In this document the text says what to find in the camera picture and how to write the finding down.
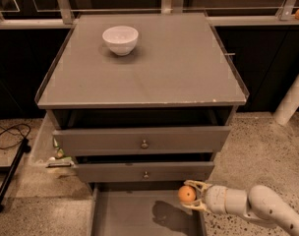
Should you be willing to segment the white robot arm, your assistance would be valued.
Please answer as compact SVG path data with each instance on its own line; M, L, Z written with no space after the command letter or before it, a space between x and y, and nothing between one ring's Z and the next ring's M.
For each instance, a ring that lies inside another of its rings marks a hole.
M299 75L275 112L234 117L232 132L189 209L234 215L299 236Z

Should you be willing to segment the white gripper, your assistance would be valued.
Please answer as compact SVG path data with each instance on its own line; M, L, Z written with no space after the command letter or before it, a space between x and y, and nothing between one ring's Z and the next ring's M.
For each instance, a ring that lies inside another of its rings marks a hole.
M190 195L205 194L204 203L201 199L194 200L188 203L182 203L182 206L188 209L197 211L208 210L215 214L226 214L226 192L227 188L224 186L212 186L206 182L196 180L186 180L184 182L185 190Z

